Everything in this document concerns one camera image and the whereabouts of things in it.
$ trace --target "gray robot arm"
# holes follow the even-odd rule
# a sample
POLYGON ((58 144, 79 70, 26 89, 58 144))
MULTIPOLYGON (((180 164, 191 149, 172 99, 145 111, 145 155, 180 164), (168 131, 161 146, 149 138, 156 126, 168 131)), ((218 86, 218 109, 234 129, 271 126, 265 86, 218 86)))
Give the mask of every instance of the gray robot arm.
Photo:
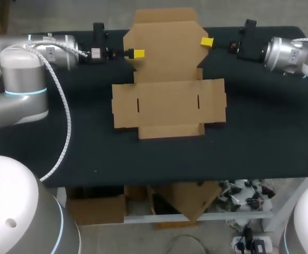
MULTIPOLYGON (((42 40, 57 41, 77 49, 77 43, 71 35, 0 35, 0 71, 5 88, 5 92, 0 94, 0 127, 33 122, 48 115, 44 63, 34 53, 20 48, 9 48, 12 45, 42 40)), ((77 54, 58 46, 36 45, 34 49, 60 68, 70 70, 75 68, 78 62, 77 54)))

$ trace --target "cardboard box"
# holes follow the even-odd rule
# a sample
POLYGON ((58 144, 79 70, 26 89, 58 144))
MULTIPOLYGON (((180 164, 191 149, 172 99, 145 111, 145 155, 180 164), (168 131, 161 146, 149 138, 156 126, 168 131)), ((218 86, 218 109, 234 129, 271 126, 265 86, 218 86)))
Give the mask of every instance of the cardboard box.
POLYGON ((174 183, 151 186, 171 206, 195 222, 220 194, 221 188, 216 182, 174 183))
POLYGON ((133 59, 134 83, 112 85, 115 128, 139 128, 140 139, 204 134, 204 123, 225 122, 224 80, 202 80, 207 32, 191 8, 139 10, 124 49, 133 59))
POLYGON ((66 210, 78 225, 123 223, 126 215, 126 202, 123 194, 87 198, 86 193, 82 195, 82 188, 66 188, 66 192, 66 210))

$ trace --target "black tabletop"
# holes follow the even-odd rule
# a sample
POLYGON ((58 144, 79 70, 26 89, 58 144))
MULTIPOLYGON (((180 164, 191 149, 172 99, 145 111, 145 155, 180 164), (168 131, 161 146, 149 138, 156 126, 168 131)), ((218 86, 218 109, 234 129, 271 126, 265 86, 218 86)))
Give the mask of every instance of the black tabletop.
MULTIPOLYGON (((219 43, 239 28, 207 28, 219 43)), ((83 43, 92 32, 72 34, 83 43)), ((109 46, 122 49, 126 30, 110 31, 109 46)), ((295 27, 258 28, 273 36, 303 37, 295 27)), ((263 65, 212 50, 204 78, 225 78, 227 123, 200 137, 139 140, 137 130, 115 130, 111 84, 132 83, 125 60, 56 71, 73 118, 67 155, 44 183, 48 187, 157 184, 173 181, 308 176, 308 79, 269 73, 263 65)), ((49 115, 0 129, 0 155, 14 158, 38 177, 58 159, 66 136, 65 112, 48 76, 49 115)))

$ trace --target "concrete floor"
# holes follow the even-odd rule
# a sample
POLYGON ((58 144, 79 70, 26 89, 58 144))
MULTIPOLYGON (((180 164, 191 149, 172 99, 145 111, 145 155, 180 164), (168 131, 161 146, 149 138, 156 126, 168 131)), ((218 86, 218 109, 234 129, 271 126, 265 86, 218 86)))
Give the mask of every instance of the concrete floor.
MULTIPOLYGON (((91 30, 93 22, 104 22, 107 29, 127 29, 136 9, 153 7, 193 7, 203 26, 240 26, 250 18, 259 25, 298 26, 308 35, 308 0, 16 0, 8 33, 91 30)), ((282 226, 271 234, 276 246, 281 232, 282 226)), ((233 253, 229 244, 235 232, 223 221, 209 221, 161 231, 145 224, 84 226, 81 234, 83 254, 165 254, 169 240, 179 234, 199 238, 210 254, 226 254, 233 253)), ((170 253, 202 253, 188 239, 177 245, 170 253)))

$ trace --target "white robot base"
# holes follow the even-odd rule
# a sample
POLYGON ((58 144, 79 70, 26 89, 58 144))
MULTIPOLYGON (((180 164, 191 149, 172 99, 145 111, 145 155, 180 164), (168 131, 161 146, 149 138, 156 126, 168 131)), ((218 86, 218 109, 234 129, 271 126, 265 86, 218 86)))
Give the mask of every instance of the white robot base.
POLYGON ((81 253, 78 226, 26 166, 0 156, 0 254, 81 253))

